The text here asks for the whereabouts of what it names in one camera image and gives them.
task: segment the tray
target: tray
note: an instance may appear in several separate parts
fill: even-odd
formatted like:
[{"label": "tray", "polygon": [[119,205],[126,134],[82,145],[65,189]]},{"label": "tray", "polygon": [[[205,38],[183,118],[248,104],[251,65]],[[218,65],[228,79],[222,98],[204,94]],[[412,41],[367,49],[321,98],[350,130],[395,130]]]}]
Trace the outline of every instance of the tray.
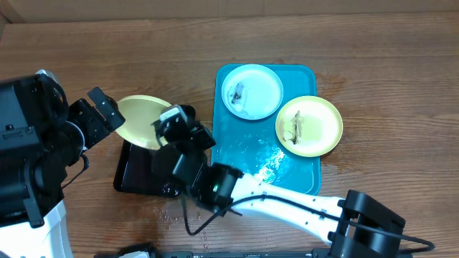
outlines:
[{"label": "tray", "polygon": [[244,120],[233,115],[222,100],[222,83],[236,67],[220,68],[215,80],[214,122],[212,134],[217,142],[211,163],[234,166],[272,185],[316,195],[321,189],[320,157],[305,158],[286,150],[275,134],[275,119],[288,101],[305,95],[316,96],[316,77],[311,69],[299,64],[262,64],[282,81],[284,98],[275,113],[263,120]]}]

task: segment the cable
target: cable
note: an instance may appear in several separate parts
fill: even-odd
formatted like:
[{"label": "cable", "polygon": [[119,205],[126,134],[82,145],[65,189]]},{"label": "cable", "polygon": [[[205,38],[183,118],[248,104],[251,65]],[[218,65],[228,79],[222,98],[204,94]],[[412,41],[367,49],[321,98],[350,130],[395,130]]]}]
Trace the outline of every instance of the cable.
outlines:
[{"label": "cable", "polygon": [[89,159],[87,159],[86,155],[81,154],[80,157],[83,159],[83,162],[84,162],[83,169],[76,176],[74,176],[72,179],[70,179],[70,181],[68,183],[66,183],[64,186],[62,186],[62,189],[66,188],[68,185],[70,185],[75,179],[77,179],[78,176],[80,176],[83,172],[85,172],[89,168]]},{"label": "cable", "polygon": [[290,204],[290,205],[295,206],[297,208],[309,211],[309,212],[311,212],[313,214],[318,214],[319,216],[322,216],[324,218],[333,219],[334,221],[338,221],[338,222],[341,222],[343,224],[347,224],[349,226],[354,226],[356,228],[364,229],[364,230],[367,230],[367,231],[370,231],[370,232],[373,232],[373,233],[376,233],[376,234],[382,234],[382,235],[385,235],[385,236],[388,236],[388,237],[394,237],[394,238],[400,239],[400,240],[406,240],[406,241],[410,241],[410,242],[414,242],[414,243],[418,243],[418,244],[424,244],[426,246],[426,247],[415,248],[415,249],[401,249],[401,250],[399,250],[399,254],[412,254],[412,253],[415,253],[415,252],[426,252],[426,251],[431,251],[431,250],[433,250],[435,248],[435,245],[432,242],[424,240],[424,239],[420,239],[420,238],[413,237],[413,236],[405,236],[405,235],[402,235],[402,234],[395,234],[395,233],[384,231],[384,230],[381,230],[381,229],[375,229],[375,228],[372,228],[370,226],[364,226],[364,225],[358,224],[358,223],[356,223],[354,221],[348,221],[348,220],[345,220],[345,219],[341,219],[341,218],[339,218],[337,216],[333,216],[333,215],[327,214],[327,213],[322,212],[322,211],[317,211],[317,210],[312,209],[310,207],[304,206],[302,204],[297,204],[296,202],[293,202],[293,201],[290,201],[290,200],[287,200],[287,199],[284,199],[284,198],[281,198],[281,197],[278,197],[278,196],[269,196],[269,195],[251,196],[251,197],[240,199],[239,201],[235,201],[234,203],[230,204],[229,206],[226,206],[223,209],[221,209],[220,211],[218,211],[217,213],[213,214],[195,232],[191,232],[190,228],[189,228],[189,225],[188,225],[188,216],[186,214],[186,199],[185,199],[185,196],[182,194],[181,205],[182,205],[183,210],[184,210],[184,221],[185,221],[186,232],[190,236],[194,236],[194,235],[198,234],[202,229],[204,229],[207,225],[209,225],[218,216],[221,216],[225,212],[230,210],[233,206],[236,206],[238,204],[244,203],[246,201],[257,200],[257,199],[271,199],[271,200],[281,201],[283,203]]}]

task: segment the white plate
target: white plate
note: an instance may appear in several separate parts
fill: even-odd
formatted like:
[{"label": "white plate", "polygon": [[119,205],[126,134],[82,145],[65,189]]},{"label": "white plate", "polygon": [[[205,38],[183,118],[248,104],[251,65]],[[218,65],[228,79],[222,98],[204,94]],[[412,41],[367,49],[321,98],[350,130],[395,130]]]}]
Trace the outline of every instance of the white plate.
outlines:
[{"label": "white plate", "polygon": [[278,75],[259,64],[246,64],[232,70],[224,79],[222,99],[236,116],[257,120],[272,115],[284,96]]}]

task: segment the yellow plate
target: yellow plate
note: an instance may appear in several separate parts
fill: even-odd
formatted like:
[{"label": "yellow plate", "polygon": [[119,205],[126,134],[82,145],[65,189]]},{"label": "yellow plate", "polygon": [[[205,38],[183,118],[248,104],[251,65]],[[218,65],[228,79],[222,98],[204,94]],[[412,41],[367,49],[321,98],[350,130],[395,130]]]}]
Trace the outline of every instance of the yellow plate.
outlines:
[{"label": "yellow plate", "polygon": [[297,97],[280,109],[275,132],[290,152],[316,157],[338,144],[343,134],[343,119],[336,107],[321,97]]},{"label": "yellow plate", "polygon": [[116,132],[128,142],[142,148],[158,150],[155,127],[152,122],[159,119],[168,102],[146,95],[132,95],[118,101],[118,109],[126,121],[116,129]]}]

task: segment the wooden tabletop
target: wooden tabletop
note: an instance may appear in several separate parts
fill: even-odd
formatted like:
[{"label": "wooden tabletop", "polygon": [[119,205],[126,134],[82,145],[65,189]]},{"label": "wooden tabletop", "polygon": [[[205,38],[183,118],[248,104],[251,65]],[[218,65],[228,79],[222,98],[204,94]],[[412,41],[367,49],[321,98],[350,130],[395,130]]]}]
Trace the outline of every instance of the wooden tabletop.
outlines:
[{"label": "wooden tabletop", "polygon": [[[227,63],[310,67],[344,119],[322,159],[320,195],[364,191],[407,220],[406,234],[437,245],[416,257],[458,256],[459,13],[10,24],[0,44],[0,79],[49,69],[72,102],[95,86],[116,100],[153,95],[193,105],[209,127]],[[114,133],[88,151],[90,169],[64,191],[76,257],[148,241],[195,252],[323,247],[276,221],[233,215],[187,236],[178,199],[113,189],[122,142]],[[196,228],[210,213],[190,206]]]}]

